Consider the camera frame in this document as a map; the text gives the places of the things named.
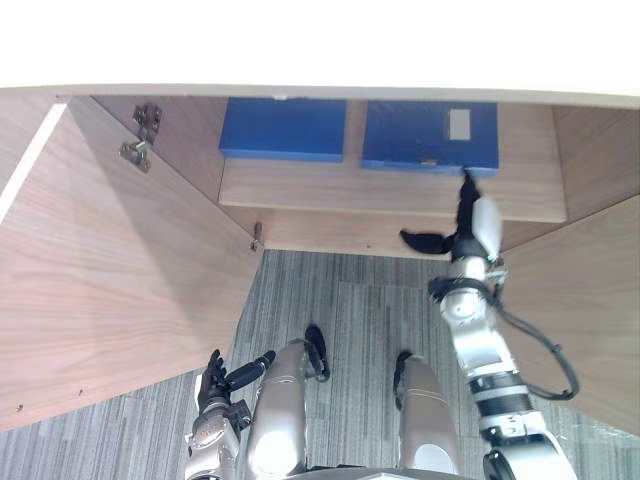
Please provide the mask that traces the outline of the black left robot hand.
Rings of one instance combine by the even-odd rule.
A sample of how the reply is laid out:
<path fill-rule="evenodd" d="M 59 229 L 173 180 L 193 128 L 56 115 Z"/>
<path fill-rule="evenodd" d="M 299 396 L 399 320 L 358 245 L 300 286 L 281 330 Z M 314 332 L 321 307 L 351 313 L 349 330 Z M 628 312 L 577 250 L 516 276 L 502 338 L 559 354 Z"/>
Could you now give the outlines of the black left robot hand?
<path fill-rule="evenodd" d="M 269 369 L 275 358 L 276 353 L 273 350 L 269 350 L 255 360 L 229 373 L 220 350 L 215 349 L 201 377 L 200 388 L 196 397 L 199 413 L 203 414 L 217 399 L 221 399 L 223 403 L 230 405 L 231 393 L 260 378 Z"/>

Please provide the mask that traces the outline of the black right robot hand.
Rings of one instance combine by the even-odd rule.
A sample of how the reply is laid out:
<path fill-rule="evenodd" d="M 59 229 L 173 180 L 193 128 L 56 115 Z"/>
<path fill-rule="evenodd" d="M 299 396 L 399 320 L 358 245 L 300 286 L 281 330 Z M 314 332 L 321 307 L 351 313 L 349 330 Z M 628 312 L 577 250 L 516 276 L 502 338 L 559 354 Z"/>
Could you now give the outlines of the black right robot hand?
<path fill-rule="evenodd" d="M 487 263 L 500 256 L 503 222 L 499 207 L 481 193 L 469 169 L 464 169 L 464 181 L 459 190 L 456 229 L 452 234 L 436 232 L 399 232 L 402 241 L 413 251 L 425 255 L 450 254 L 456 261 L 479 257 Z"/>

